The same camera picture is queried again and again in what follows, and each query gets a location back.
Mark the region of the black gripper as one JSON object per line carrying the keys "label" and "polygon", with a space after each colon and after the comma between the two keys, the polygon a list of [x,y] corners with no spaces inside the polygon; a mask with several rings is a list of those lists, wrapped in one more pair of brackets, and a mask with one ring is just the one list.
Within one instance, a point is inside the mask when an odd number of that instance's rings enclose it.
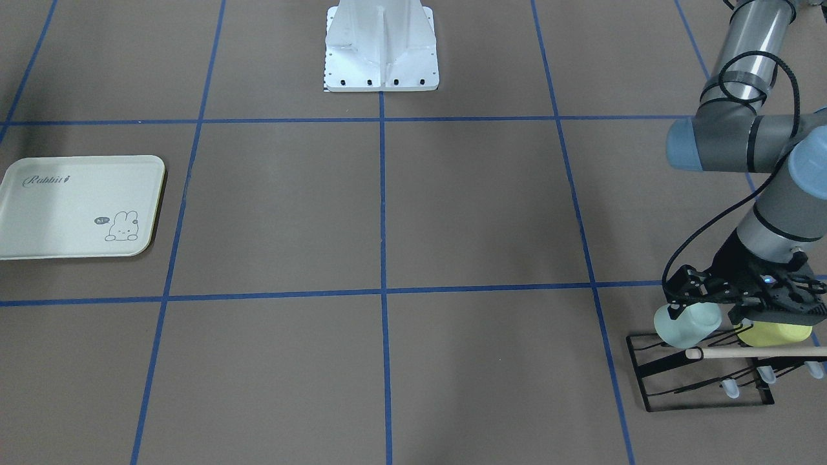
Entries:
{"label": "black gripper", "polygon": [[674,304],[735,304],[729,310],[733,325],[817,325],[826,317],[825,283],[817,279],[804,251],[794,251],[786,263],[766,261],[748,250],[736,232],[715,253],[711,272],[683,265],[662,282],[662,289]]}

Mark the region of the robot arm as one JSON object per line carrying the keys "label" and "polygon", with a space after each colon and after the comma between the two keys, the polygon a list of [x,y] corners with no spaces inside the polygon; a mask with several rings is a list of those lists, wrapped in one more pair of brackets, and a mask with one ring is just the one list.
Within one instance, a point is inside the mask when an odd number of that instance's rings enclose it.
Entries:
{"label": "robot arm", "polygon": [[801,112],[797,77],[780,58],[799,1],[738,1],[694,117],[673,123],[665,152],[679,170],[766,173],[711,265],[676,269],[661,284],[676,320],[693,304],[730,306],[743,320],[814,326],[825,319],[825,283],[808,251],[825,237],[825,110]]}

